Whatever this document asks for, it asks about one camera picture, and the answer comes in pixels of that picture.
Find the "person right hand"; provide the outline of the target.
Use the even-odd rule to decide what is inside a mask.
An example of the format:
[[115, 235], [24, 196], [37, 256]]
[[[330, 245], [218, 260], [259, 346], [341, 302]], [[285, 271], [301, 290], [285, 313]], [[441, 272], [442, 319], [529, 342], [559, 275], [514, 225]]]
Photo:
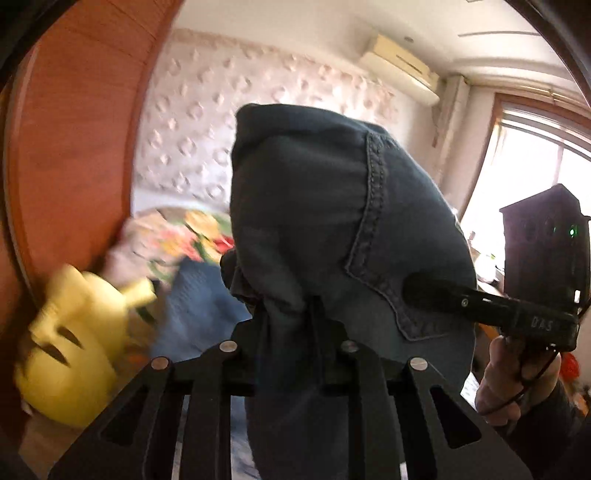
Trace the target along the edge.
[[524, 348], [522, 342], [504, 336], [490, 344], [475, 406], [493, 427], [517, 422], [530, 407], [547, 399], [558, 383], [560, 355], [543, 351], [521, 361]]

